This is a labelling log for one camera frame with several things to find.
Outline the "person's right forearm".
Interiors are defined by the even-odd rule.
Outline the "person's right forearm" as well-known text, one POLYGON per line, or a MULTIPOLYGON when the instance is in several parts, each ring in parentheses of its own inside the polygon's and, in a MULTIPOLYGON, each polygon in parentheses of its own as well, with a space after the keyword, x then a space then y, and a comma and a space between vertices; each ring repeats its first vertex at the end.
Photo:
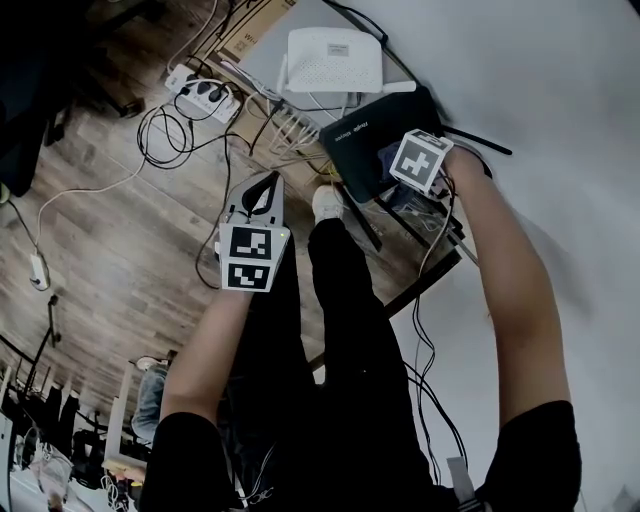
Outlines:
POLYGON ((475 154, 456 147, 445 169, 471 229, 494 327, 500 423, 568 401, 561 321, 543 261, 475 154))

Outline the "person's left forearm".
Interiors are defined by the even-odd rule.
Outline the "person's left forearm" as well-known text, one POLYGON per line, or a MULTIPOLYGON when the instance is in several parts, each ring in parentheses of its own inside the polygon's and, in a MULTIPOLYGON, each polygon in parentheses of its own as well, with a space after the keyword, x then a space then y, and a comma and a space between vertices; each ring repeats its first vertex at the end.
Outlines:
POLYGON ((169 368, 160 418, 190 413, 216 422, 253 295, 221 290, 169 368))

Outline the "person's black shirt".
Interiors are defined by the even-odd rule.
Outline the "person's black shirt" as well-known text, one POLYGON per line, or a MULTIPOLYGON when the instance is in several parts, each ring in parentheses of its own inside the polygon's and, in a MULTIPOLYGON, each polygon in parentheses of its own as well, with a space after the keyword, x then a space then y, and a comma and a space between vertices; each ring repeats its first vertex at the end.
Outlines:
MULTIPOLYGON (((466 499, 433 484, 420 452, 395 453, 375 432, 362 446, 298 436, 259 462, 265 497, 248 512, 573 512, 582 460, 572 405, 555 401, 510 420, 484 483, 466 499)), ((222 440, 208 420, 173 414, 157 429, 140 512, 231 512, 237 498, 222 440)))

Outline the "black network box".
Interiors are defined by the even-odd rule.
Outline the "black network box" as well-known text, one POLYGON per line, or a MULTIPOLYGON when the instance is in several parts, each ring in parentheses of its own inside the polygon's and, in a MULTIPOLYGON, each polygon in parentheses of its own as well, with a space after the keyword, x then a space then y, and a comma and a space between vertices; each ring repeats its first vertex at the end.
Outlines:
POLYGON ((351 196, 366 203, 390 188, 378 152, 421 129, 436 136, 453 135, 510 156, 497 143, 444 124, 428 88, 392 93, 370 102, 323 128, 319 141, 351 196))

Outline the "white power strip with plugs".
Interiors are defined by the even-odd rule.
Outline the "white power strip with plugs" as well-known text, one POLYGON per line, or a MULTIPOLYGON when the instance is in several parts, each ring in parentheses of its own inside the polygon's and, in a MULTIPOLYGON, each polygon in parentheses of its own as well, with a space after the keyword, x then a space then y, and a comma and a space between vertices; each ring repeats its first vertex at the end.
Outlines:
POLYGON ((175 94, 175 104, 190 104, 203 112, 200 120, 213 118, 229 123, 241 108, 231 87, 215 78, 203 78, 183 64, 178 64, 165 80, 166 88, 175 94))

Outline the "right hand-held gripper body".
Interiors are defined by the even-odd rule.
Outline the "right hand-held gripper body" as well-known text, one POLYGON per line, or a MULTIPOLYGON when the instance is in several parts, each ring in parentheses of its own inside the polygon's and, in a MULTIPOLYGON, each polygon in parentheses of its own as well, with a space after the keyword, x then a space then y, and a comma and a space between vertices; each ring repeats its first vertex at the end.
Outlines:
POLYGON ((444 160, 454 147, 452 140, 420 129, 407 132, 391 163, 389 173, 400 183, 427 197, 442 174, 444 160))

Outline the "small white power strip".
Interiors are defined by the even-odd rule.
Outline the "small white power strip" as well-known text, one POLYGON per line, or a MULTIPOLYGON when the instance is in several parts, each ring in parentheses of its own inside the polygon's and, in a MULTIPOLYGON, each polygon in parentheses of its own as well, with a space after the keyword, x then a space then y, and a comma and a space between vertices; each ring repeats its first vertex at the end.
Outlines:
POLYGON ((49 269, 44 257, 36 252, 30 255, 32 273, 30 282, 38 291, 46 291, 50 287, 49 269))

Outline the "grey flat box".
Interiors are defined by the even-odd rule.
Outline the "grey flat box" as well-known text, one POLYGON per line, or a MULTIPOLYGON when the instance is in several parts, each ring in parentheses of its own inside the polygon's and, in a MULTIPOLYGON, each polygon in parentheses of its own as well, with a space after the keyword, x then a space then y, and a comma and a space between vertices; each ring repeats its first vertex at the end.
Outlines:
MULTIPOLYGON (((276 86, 283 55, 287 51, 289 32, 308 27, 347 28, 362 31, 336 9, 321 0, 298 0, 298 3, 276 22, 240 61, 240 69, 268 89, 279 93, 276 90, 276 86)), ((299 100, 303 104, 309 104, 311 102, 310 97, 315 96, 325 108, 329 108, 333 105, 340 105, 348 93, 293 93, 291 91, 283 91, 280 94, 291 102, 299 100)), ((360 94, 376 97, 381 93, 360 94)))

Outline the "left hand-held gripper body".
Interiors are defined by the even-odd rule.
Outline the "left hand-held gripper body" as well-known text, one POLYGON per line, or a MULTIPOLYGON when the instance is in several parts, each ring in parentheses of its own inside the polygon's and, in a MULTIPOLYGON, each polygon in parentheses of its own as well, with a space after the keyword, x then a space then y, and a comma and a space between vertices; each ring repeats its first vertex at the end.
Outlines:
POLYGON ((282 261, 290 230, 240 211, 219 226, 221 288, 268 293, 282 261))

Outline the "dark blue cloth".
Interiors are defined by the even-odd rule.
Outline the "dark blue cloth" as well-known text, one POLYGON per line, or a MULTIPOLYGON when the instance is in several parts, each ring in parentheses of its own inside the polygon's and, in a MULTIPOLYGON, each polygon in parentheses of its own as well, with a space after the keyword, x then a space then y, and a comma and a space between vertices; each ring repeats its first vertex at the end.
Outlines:
POLYGON ((381 164, 381 177, 379 185, 385 189, 391 188, 399 184, 399 181, 391 175, 390 170, 395 156, 400 148, 401 142, 396 141, 377 152, 378 159, 381 164))

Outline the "person's black trousers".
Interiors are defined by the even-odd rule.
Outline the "person's black trousers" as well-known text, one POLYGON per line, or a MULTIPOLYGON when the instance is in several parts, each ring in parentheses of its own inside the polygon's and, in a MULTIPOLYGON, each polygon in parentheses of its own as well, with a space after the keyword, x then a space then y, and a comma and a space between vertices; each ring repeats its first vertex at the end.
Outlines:
POLYGON ((251 512, 439 512, 417 437, 409 381, 388 315, 344 223, 323 220, 308 243, 324 315, 326 380, 301 342, 295 250, 272 290, 252 300, 226 389, 223 429, 251 512))

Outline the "brown cardboard box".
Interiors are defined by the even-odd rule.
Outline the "brown cardboard box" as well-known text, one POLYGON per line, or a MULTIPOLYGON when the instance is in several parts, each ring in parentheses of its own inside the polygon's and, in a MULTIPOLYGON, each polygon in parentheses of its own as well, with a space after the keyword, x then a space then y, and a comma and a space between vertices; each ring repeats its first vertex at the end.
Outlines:
POLYGON ((298 0, 229 0, 222 20, 208 29, 193 55, 239 63, 298 0))

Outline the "white router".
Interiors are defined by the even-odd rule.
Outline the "white router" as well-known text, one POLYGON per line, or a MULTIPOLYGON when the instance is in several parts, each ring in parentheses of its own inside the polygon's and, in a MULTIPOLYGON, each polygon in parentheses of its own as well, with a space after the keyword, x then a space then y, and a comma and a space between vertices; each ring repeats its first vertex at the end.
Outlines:
POLYGON ((383 80, 381 43, 347 28, 308 27, 289 32, 276 90, 293 93, 406 93, 413 80, 383 80))

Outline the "person's white shoe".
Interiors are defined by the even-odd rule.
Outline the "person's white shoe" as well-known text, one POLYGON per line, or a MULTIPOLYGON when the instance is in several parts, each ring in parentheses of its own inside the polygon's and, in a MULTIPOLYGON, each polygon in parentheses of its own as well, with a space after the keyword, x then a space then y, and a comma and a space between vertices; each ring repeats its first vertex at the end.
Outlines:
POLYGON ((314 192, 312 211, 315 224, 324 220, 342 219, 344 206, 332 185, 321 185, 314 192))

